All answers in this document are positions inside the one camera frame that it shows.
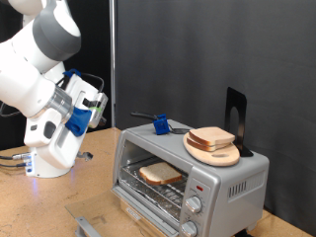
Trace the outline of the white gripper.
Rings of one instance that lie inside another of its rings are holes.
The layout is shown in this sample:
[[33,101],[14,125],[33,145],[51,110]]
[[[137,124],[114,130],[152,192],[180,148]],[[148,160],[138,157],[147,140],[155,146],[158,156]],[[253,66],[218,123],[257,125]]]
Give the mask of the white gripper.
[[[87,110],[83,101],[85,99],[93,101],[98,94],[98,90],[79,76],[73,75],[66,87],[66,93],[72,98],[72,104],[75,108]],[[106,123],[107,120],[104,117],[101,117],[99,126],[105,126]],[[70,168],[73,165],[76,156],[85,161],[90,161],[93,159],[92,153],[78,152],[84,136],[85,134],[75,136],[63,123],[61,123],[57,127],[49,144],[36,148],[37,155],[57,169]]]

